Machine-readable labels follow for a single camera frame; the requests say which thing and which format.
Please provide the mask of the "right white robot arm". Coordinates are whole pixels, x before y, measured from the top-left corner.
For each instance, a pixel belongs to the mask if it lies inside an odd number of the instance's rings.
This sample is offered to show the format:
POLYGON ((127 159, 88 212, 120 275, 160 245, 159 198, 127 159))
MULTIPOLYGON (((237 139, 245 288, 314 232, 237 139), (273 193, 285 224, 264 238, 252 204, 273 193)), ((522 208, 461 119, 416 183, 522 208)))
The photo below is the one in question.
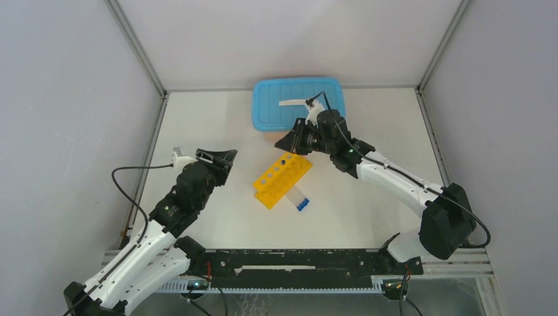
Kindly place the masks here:
POLYGON ((354 138, 337 110, 319 113, 316 122, 298 118, 274 146, 296 155, 327 154, 339 171, 381 187, 415 212, 419 228, 397 233, 382 246, 380 264, 389 274, 415 257, 449 259, 476 228, 461 186, 440 186, 393 164, 374 146, 354 138))

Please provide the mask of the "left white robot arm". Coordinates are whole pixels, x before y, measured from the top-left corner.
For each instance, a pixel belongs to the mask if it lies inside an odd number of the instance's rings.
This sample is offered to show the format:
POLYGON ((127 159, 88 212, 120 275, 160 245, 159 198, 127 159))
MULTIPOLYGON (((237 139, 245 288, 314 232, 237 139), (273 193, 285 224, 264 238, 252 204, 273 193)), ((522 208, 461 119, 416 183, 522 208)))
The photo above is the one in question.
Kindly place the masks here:
POLYGON ((225 185, 237 154, 197 149, 190 157, 175 148, 168 164, 179 172, 175 185, 152 212, 138 208, 143 226, 108 264, 85 283, 64 289, 66 315, 130 315, 174 277, 208 271, 205 248, 183 232, 214 189, 225 185))

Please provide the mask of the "yellow test tube rack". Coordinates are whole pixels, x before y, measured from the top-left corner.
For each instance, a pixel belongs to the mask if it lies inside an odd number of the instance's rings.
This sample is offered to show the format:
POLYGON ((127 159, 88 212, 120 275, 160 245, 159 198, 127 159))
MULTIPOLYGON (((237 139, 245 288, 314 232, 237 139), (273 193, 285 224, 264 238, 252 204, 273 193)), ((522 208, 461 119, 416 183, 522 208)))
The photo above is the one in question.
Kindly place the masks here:
POLYGON ((253 183, 255 198, 272 209, 307 174, 313 164, 304 156, 285 153, 253 183))

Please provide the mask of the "blue plastic box lid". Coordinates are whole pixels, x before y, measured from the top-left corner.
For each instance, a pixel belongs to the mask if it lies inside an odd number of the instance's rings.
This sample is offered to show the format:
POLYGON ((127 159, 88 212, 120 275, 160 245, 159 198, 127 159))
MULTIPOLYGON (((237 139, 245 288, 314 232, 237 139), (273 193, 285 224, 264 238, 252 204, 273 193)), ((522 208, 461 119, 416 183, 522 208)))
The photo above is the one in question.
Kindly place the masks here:
POLYGON ((251 120, 260 132, 288 131, 309 108, 305 100, 325 92, 332 109, 346 116, 340 83, 334 77, 298 77, 261 80, 253 87, 251 120))

